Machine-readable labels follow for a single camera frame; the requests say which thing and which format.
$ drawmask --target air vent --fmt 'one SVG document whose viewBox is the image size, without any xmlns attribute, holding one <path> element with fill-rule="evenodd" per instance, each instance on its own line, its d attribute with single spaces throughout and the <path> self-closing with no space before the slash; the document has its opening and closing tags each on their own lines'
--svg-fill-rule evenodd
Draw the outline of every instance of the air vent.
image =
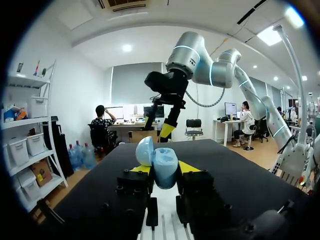
<svg viewBox="0 0 320 240">
<path fill-rule="evenodd" d="M 148 0 L 98 0 L 102 9 L 111 9 L 113 12 L 134 8 L 144 8 Z"/>
</svg>

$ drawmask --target white storage bin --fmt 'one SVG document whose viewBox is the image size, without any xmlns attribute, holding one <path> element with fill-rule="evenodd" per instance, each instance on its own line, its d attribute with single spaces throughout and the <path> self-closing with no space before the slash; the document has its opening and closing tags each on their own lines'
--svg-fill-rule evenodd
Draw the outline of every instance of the white storage bin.
<svg viewBox="0 0 320 240">
<path fill-rule="evenodd" d="M 24 194 L 24 192 L 21 189 L 20 183 L 17 179 L 16 176 L 12 177 L 12 181 L 13 181 L 13 187 L 16 191 L 16 194 L 18 195 L 18 198 L 20 199 L 21 204 L 26 208 L 29 204 L 26 195 Z"/>
<path fill-rule="evenodd" d="M 21 166 L 29 161 L 26 142 L 27 138 L 13 138 L 9 141 L 10 152 L 17 166 Z"/>
<path fill-rule="evenodd" d="M 28 101 L 28 117 L 30 119 L 33 118 L 41 118 L 48 116 L 48 98 L 32 96 Z"/>
<path fill-rule="evenodd" d="M 38 155 L 45 151 L 44 133 L 26 137 L 26 146 L 31 156 Z"/>
<path fill-rule="evenodd" d="M 6 169 L 11 170 L 13 168 L 13 166 L 10 161 L 9 154 L 8 154 L 8 144 L 2 145 L 2 148 L 3 148 L 4 164 L 6 165 Z"/>
<path fill-rule="evenodd" d="M 41 193 L 36 181 L 36 176 L 30 169 L 22 170 L 17 175 L 21 187 L 26 193 L 26 196 L 31 201 L 37 200 Z"/>
</svg>

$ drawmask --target water bottle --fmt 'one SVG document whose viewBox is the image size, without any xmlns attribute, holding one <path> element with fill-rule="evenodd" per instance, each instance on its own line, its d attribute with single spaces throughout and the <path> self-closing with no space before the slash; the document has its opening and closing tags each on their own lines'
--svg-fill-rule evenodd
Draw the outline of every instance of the water bottle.
<svg viewBox="0 0 320 240">
<path fill-rule="evenodd" d="M 80 159 L 80 166 L 84 164 L 84 155 L 83 155 L 83 149 L 84 147 L 79 144 L 79 141 L 75 141 L 74 150 L 78 154 L 78 158 Z"/>
<path fill-rule="evenodd" d="M 97 161 L 95 157 L 95 149 L 93 147 L 88 146 L 87 142 L 84 145 L 85 145 L 83 149 L 84 167 L 86 169 L 93 169 L 97 165 Z"/>
<path fill-rule="evenodd" d="M 74 171 L 79 170 L 81 167 L 80 159 L 78 154 L 74 148 L 72 148 L 72 144 L 69 144 L 70 149 L 68 150 L 69 159 Z"/>
</svg>

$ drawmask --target ceiling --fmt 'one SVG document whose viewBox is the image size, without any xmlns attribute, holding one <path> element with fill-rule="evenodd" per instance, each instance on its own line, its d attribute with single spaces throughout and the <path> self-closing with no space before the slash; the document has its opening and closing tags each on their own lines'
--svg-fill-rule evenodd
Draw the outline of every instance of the ceiling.
<svg viewBox="0 0 320 240">
<path fill-rule="evenodd" d="M 147 7 L 125 12 L 102 10 L 97 0 L 56 0 L 45 11 L 43 20 L 97 66 L 166 62 L 172 47 L 185 31 L 202 34 L 208 52 L 232 36 L 212 58 L 223 50 L 237 48 L 239 65 L 249 76 L 277 88 L 290 86 L 296 93 L 295 73 L 282 42 L 267 46 L 256 34 L 270 25 L 282 24 L 308 81 L 306 92 L 320 95 L 320 62 L 304 27 L 294 29 L 284 18 L 287 5 L 267 0 L 241 25 L 237 22 L 260 0 L 149 0 Z M 124 44 L 133 46 L 123 53 Z"/>
</svg>

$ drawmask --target black table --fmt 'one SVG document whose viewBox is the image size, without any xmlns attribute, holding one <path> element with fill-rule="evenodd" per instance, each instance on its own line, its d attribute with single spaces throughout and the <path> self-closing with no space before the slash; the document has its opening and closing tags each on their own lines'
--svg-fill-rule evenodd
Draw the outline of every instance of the black table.
<svg viewBox="0 0 320 240">
<path fill-rule="evenodd" d="M 81 214 L 95 217 L 103 203 L 115 205 L 117 176 L 124 169 L 139 165 L 135 157 L 136 146 L 129 143 L 115 148 L 54 210 L 62 218 L 77 218 Z M 267 210 L 280 209 L 288 199 L 304 201 L 308 197 L 300 189 L 213 140 L 154 145 L 154 148 L 159 147 L 172 148 L 180 161 L 200 170 L 208 170 L 214 177 L 218 193 L 232 205 L 231 215 L 235 220 L 253 219 Z"/>
</svg>

